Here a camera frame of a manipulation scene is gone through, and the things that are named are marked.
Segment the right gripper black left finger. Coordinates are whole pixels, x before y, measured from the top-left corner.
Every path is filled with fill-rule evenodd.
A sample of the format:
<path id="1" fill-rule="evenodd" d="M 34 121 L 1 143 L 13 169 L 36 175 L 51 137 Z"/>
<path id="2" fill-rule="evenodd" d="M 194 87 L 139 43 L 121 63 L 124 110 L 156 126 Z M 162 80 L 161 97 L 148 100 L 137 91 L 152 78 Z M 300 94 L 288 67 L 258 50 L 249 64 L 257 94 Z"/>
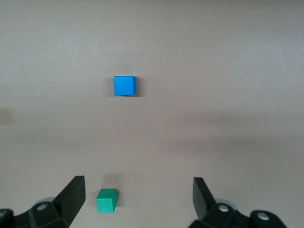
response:
<path id="1" fill-rule="evenodd" d="M 14 217 L 15 228 L 68 228 L 86 200 L 85 177 L 75 176 L 54 198 Z"/>

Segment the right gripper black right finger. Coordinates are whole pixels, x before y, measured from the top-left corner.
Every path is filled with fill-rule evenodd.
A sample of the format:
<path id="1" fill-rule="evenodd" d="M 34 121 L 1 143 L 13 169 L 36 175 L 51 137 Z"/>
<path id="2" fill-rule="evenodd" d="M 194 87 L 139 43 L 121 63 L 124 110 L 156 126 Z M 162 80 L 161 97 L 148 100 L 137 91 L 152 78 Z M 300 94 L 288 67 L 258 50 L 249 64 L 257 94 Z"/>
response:
<path id="1" fill-rule="evenodd" d="M 192 201 L 198 216 L 191 228 L 248 228 L 249 217 L 226 203 L 217 203 L 201 177 L 193 178 Z"/>

